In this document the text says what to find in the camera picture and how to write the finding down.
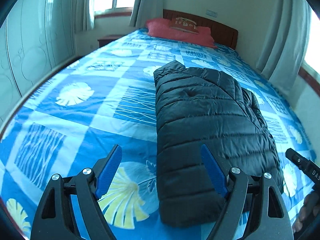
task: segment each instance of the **quilted jacket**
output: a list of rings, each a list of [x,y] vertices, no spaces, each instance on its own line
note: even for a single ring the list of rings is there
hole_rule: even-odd
[[[186,227],[219,216],[224,199],[202,163],[203,143],[248,175],[271,173],[283,192],[276,144],[253,93],[224,72],[178,61],[157,69],[154,79],[162,222]]]

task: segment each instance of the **bed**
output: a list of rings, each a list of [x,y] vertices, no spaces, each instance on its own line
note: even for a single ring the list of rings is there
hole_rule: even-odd
[[[164,10],[209,26],[217,49],[153,38],[136,30],[63,69],[34,91],[9,123],[0,143],[0,194],[30,237],[42,192],[55,173],[73,176],[106,156],[114,144],[123,159],[99,205],[117,239],[206,239],[213,223],[171,228],[161,223],[156,189],[156,115],[153,72],[177,60],[186,67],[224,71],[252,91],[273,135],[284,171],[283,199],[291,223],[312,182],[284,156],[291,147],[315,159],[289,104],[237,52],[237,31],[220,23]],[[79,231],[89,239],[76,196]],[[236,239],[248,214],[239,222]]]

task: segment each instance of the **white curtain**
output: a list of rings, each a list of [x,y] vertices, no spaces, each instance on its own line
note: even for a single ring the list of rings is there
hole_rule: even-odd
[[[304,59],[310,22],[311,8],[306,0],[277,1],[256,68],[284,96],[289,94]]]
[[[74,0],[75,31],[92,30],[94,28],[94,0]]]
[[[163,17],[164,0],[135,0],[130,19],[130,26],[142,28],[146,21]]]

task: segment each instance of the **white wall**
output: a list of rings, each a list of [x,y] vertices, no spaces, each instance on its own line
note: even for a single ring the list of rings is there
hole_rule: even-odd
[[[287,99],[310,139],[317,155],[316,164],[320,166],[320,97],[298,76]]]
[[[275,0],[165,0],[164,8],[206,17],[239,32],[236,50],[252,67],[260,56]],[[205,14],[210,9],[216,18]]]
[[[112,34],[129,34],[136,28],[129,27],[130,16],[97,18],[94,29],[75,34],[77,54],[84,56],[99,48],[98,39]]]

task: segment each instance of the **electrical outlet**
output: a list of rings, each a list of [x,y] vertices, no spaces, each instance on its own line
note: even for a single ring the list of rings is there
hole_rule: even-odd
[[[213,11],[211,11],[211,10],[207,10],[207,11],[205,12],[205,14],[206,14],[206,15],[209,15],[209,16],[212,16],[212,17],[217,17],[217,16],[218,16],[218,14],[217,14],[216,12],[213,12]]]

